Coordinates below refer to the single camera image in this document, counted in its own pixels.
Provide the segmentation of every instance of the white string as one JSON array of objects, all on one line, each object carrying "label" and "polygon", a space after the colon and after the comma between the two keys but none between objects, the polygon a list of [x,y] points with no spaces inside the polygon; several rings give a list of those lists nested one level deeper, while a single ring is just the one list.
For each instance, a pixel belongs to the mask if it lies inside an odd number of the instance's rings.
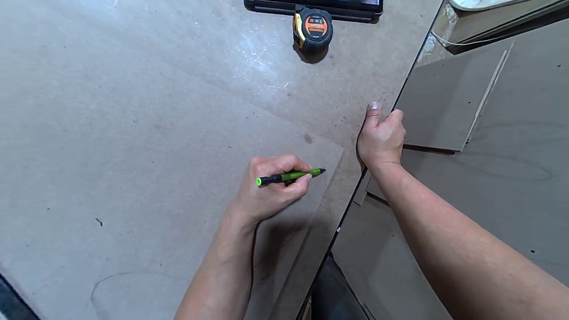
[{"label": "white string", "polygon": [[480,41],[474,41],[474,42],[469,42],[469,43],[454,43],[454,42],[450,42],[447,40],[444,40],[443,38],[441,38],[438,34],[434,33],[433,31],[431,31],[431,34],[439,41],[441,42],[441,44],[444,46],[444,43],[448,43],[451,44],[453,46],[470,46],[471,44],[476,44],[476,43],[483,43],[483,42],[488,42],[488,41],[494,41],[500,38],[504,38],[507,37],[508,35],[503,35],[503,36],[499,36],[497,38],[492,38],[492,39],[485,39],[485,40],[480,40]]}]

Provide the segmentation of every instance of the scratch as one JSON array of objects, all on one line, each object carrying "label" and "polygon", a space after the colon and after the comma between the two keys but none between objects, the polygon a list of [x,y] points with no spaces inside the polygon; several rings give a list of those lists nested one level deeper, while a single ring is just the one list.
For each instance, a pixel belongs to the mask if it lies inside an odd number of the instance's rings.
[{"label": "scratch", "polygon": [[262,63],[261,61],[259,61],[259,60],[255,60],[255,59],[251,59],[251,61],[255,61],[256,63],[258,63],[258,64],[260,64],[260,65],[264,66],[265,68],[267,68],[267,70],[269,70],[269,66],[268,66],[268,65],[266,65],[266,64],[264,64],[264,63]]}]

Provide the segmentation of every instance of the particle board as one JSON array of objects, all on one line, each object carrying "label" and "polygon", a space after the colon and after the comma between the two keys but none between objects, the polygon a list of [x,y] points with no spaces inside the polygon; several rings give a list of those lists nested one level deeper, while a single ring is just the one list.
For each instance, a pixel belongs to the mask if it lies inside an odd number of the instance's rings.
[{"label": "particle board", "polygon": [[463,152],[404,150],[401,159],[410,174],[565,285],[569,43],[559,39],[568,37],[569,20],[515,36]]},{"label": "particle board", "polygon": [[57,12],[11,9],[2,273],[42,319],[171,319],[249,159],[292,152],[328,171],[259,226],[248,318],[268,317],[343,148]]},{"label": "particle board", "polygon": [[395,106],[405,113],[405,144],[461,151],[507,49],[479,48],[414,69]]}]

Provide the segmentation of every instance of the hardboard sheet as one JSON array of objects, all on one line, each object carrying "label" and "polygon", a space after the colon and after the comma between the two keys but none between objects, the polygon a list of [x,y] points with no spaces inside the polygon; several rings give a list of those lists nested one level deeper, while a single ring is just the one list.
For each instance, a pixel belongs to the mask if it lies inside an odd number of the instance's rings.
[{"label": "hardboard sheet", "polygon": [[461,151],[505,55],[479,48],[416,68],[399,97],[405,144]]},{"label": "hardboard sheet", "polygon": [[463,152],[404,150],[401,158],[410,174],[565,285],[569,43],[559,39],[567,38],[569,20],[514,37]]},{"label": "hardboard sheet", "polygon": [[362,178],[360,185],[358,186],[357,190],[356,190],[356,195],[354,196],[354,202],[361,205],[362,202],[365,199],[365,196],[367,194],[366,192],[366,188],[368,186],[369,181],[372,178],[372,172],[367,170],[364,177]]},{"label": "hardboard sheet", "polygon": [[332,253],[370,319],[451,319],[387,205],[367,196],[351,206]]},{"label": "hardboard sheet", "polygon": [[259,227],[248,318],[268,317],[343,148],[56,12],[11,8],[2,273],[42,319],[171,319],[249,159],[292,152],[328,171]]},{"label": "hardboard sheet", "polygon": [[462,15],[448,39],[472,42],[569,5],[567,0],[529,0],[492,10]]}]

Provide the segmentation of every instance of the plywood sheet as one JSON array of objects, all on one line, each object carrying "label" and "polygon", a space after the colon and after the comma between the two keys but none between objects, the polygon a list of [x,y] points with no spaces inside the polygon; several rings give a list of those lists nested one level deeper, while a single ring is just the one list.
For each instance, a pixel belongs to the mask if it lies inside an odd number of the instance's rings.
[{"label": "plywood sheet", "polygon": [[479,48],[414,69],[396,108],[405,144],[461,151],[507,47]]},{"label": "plywood sheet", "polygon": [[248,160],[293,152],[328,171],[259,228],[248,317],[268,317],[343,148],[104,32],[12,9],[2,273],[42,319],[171,319]]}]

